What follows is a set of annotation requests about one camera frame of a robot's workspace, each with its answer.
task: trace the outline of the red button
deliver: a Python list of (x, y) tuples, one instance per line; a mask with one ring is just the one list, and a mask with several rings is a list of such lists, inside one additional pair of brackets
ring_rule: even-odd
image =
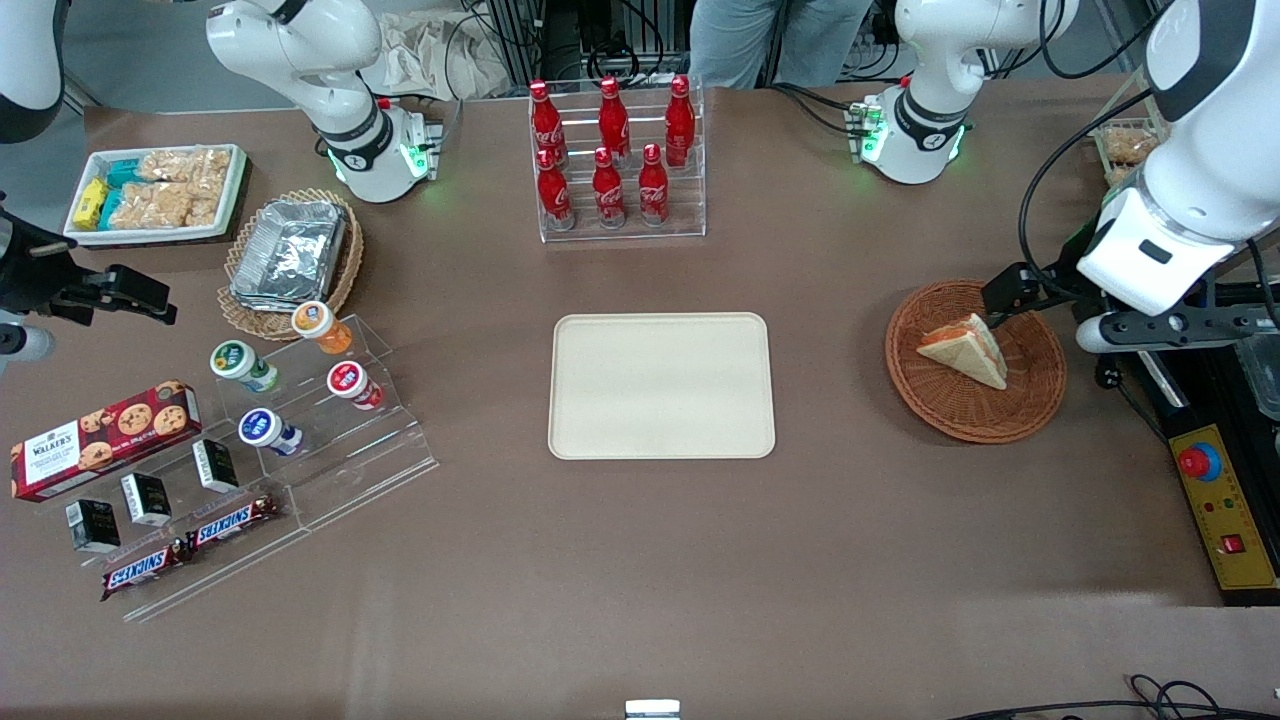
[(1240, 536), (1222, 536), (1222, 552), (1228, 555), (1244, 552), (1244, 538)]
[(1212, 468), (1208, 455), (1198, 447), (1188, 447), (1179, 452), (1178, 466), (1193, 478), (1203, 478)]

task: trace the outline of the red cookie box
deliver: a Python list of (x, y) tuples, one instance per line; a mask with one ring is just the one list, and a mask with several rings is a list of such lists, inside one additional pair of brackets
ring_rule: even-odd
[(44, 502), (200, 433), (196, 393), (168, 380), (9, 452), (13, 496)]

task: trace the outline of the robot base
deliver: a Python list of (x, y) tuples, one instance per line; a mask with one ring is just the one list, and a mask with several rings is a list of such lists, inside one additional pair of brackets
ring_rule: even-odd
[(856, 138), (850, 141), (850, 145), (856, 142), (855, 158), (874, 165), (884, 177), (904, 184), (920, 184), (941, 176), (947, 163), (955, 159), (964, 128), (957, 128), (950, 137), (943, 132), (928, 135), (922, 142), (925, 147), (933, 143), (936, 146), (932, 150), (922, 150), (899, 118), (897, 102), (902, 92), (902, 87), (895, 86), (878, 96), (868, 97), (868, 104), (883, 109), (883, 126), (860, 142)]
[[(346, 183), (356, 197), (366, 202), (390, 202), (401, 197), (415, 184), (428, 179), (429, 170), (435, 165), (431, 160), (438, 156), (424, 149), (430, 145), (422, 127), (422, 115), (407, 113), (401, 108), (390, 108), (384, 113), (390, 120), (392, 138), (387, 149), (366, 168), (357, 170), (343, 167), (333, 152), (329, 154), (338, 172), (338, 179)], [(346, 143), (334, 143), (334, 147), (349, 150), (343, 145)]]

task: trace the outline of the round wicker basket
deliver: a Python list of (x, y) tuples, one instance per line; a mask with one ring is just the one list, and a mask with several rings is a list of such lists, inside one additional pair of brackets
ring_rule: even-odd
[[(294, 200), (298, 202), (319, 200), (333, 202), (334, 205), (347, 210), (347, 231), (343, 236), (342, 252), (338, 256), (338, 268), (334, 270), (333, 287), (330, 287), (329, 299), (325, 300), (329, 307), (334, 311), (334, 315), (340, 316), (338, 310), (347, 301), (347, 296), (351, 295), (352, 286), (356, 284), (356, 274), (360, 272), (360, 259), (365, 254), (365, 234), (360, 228), (360, 220), (356, 219), (356, 213), (351, 209), (351, 205), (346, 200), (326, 190), (296, 190), (285, 192), (275, 200)], [(253, 217), (244, 223), (244, 227), (242, 227), (239, 233), (236, 236), (236, 242), (232, 243), (230, 251), (227, 252), (227, 263), (223, 268), (227, 270), (228, 281), (236, 275), (236, 269), (239, 268), (241, 258), (244, 256), (244, 245), (248, 242), (250, 236), (253, 234), (253, 228), (257, 225), (257, 218), (261, 213), (262, 210), (260, 208), (257, 213), (253, 213)], [(230, 286), (218, 290), (218, 305), (221, 307), (223, 316), (227, 318), (227, 322), (237, 329), (275, 342), (298, 340), (298, 333), (293, 332), (293, 325), (289, 322), (288, 313), (264, 313), (261, 310), (250, 310), (239, 302), (236, 302), (236, 299), (232, 297)]]
[(996, 328), (1009, 387), (996, 389), (920, 355), (925, 333), (982, 313), (982, 282), (948, 281), (913, 292), (888, 323), (884, 357), (906, 405), (943, 433), (978, 443), (1023, 439), (1057, 413), (1066, 391), (1062, 346), (1038, 313)]

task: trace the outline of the black box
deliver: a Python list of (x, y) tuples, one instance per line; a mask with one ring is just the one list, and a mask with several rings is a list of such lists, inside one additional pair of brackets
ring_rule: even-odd
[(214, 492), (232, 492), (239, 487), (236, 482), (232, 451), (225, 445), (211, 439), (197, 439), (191, 450), (196, 455), (200, 484)]
[(120, 478), (124, 489), (124, 505), (129, 509), (129, 519), (140, 525), (163, 527), (173, 519), (169, 509), (169, 495), (164, 491), (160, 478), (129, 473)]
[(77, 500), (67, 506), (72, 544), (81, 552), (111, 552), (120, 547), (120, 530), (110, 502)]

